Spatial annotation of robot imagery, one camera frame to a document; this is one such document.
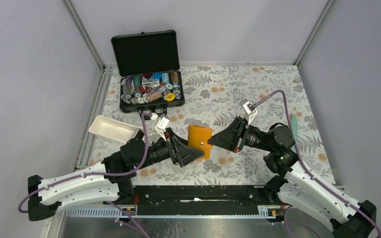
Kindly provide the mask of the orange leather card holder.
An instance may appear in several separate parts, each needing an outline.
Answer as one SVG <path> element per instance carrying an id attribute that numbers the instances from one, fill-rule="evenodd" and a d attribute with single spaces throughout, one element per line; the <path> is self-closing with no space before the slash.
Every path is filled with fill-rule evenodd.
<path id="1" fill-rule="evenodd" d="M 212 136 L 213 130 L 209 127 L 190 124 L 188 127 L 188 146 L 204 152 L 201 159 L 209 160 L 212 145 L 208 140 Z"/>

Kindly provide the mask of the white rectangular plastic tray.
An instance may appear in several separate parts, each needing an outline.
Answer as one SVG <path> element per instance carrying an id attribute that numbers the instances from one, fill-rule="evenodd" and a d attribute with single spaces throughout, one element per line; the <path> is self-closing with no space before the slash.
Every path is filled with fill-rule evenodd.
<path id="1" fill-rule="evenodd" d="M 141 129 L 141 127 L 135 125 L 98 115 L 88 131 L 98 138 L 124 145 L 135 137 Z"/>

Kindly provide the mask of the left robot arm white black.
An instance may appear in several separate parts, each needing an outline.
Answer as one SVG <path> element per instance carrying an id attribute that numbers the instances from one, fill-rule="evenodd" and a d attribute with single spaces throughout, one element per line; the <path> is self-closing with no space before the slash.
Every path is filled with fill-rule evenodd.
<path id="1" fill-rule="evenodd" d="M 174 165 L 184 167 L 203 156 L 203 151 L 189 147 L 188 142 L 171 128 L 149 146 L 145 145 L 144 132 L 139 130 L 118 152 L 81 171 L 52 179 L 30 176 L 28 219 L 45 220 L 57 211 L 77 204 L 130 203 L 136 198 L 131 179 L 139 169 L 168 159 Z"/>

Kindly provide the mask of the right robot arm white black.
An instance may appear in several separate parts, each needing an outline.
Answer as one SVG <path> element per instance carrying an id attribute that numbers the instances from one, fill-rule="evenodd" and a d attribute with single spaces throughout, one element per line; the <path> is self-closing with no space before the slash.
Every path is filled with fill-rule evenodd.
<path id="1" fill-rule="evenodd" d="M 234 153 L 244 146 L 267 151 L 263 160 L 275 176 L 265 185 L 266 201 L 296 206 L 328 229 L 335 238 L 367 238 L 375 229 L 377 208 L 335 188 L 299 159 L 287 125 L 276 123 L 264 132 L 236 117 L 208 143 Z"/>

